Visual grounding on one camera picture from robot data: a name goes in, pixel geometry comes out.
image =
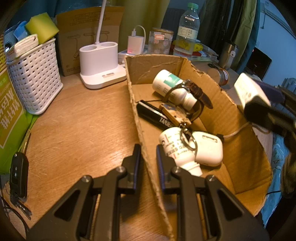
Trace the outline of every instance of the yellow sponge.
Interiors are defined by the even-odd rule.
[[[39,44],[47,42],[59,31],[46,12],[31,17],[26,24],[26,29],[30,34],[38,35]]]

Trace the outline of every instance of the car key fob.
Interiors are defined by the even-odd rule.
[[[28,170],[29,162],[26,155],[22,152],[15,153],[10,167],[9,185],[10,190],[19,198],[27,197]]]

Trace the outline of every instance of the jar lid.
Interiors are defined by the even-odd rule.
[[[193,2],[188,3],[187,7],[192,7],[192,8],[198,9],[198,5]]]
[[[174,34],[174,31],[163,28],[152,28],[153,31],[162,32],[166,34]]]

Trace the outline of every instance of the white device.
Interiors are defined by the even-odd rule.
[[[197,153],[195,161],[197,163],[216,167],[223,159],[223,145],[219,137],[202,131],[195,131],[192,136],[197,142]],[[189,140],[190,146],[194,146],[192,138]]]
[[[136,36],[136,27],[141,27],[144,30],[144,37]],[[136,27],[133,29],[131,36],[128,37],[128,54],[139,55],[144,51],[146,31],[141,25],[137,25]]]
[[[95,44],[79,49],[80,77],[89,89],[100,89],[126,79],[125,68],[118,64],[118,44],[99,41],[106,1],[102,3]]]
[[[142,54],[147,54],[148,50],[148,44],[144,45],[144,51]],[[134,54],[128,54],[128,50],[122,50],[121,52],[118,53],[118,62],[119,63],[124,63],[124,57],[125,56],[134,56]]]
[[[269,99],[261,87],[245,73],[240,74],[237,81],[234,83],[234,88],[243,108],[245,107],[246,103],[250,102],[255,96],[259,96],[266,104],[271,106]]]

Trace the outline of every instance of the power adapter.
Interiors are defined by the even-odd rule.
[[[144,37],[136,36],[136,27],[141,27],[144,30]],[[128,54],[139,55],[144,51],[146,31],[141,25],[137,25],[136,27],[133,29],[131,36],[128,37]]]
[[[234,88],[243,108],[245,107],[246,103],[252,101],[255,96],[259,96],[267,105],[271,106],[269,99],[261,87],[245,73],[240,74],[237,81],[234,83]]]

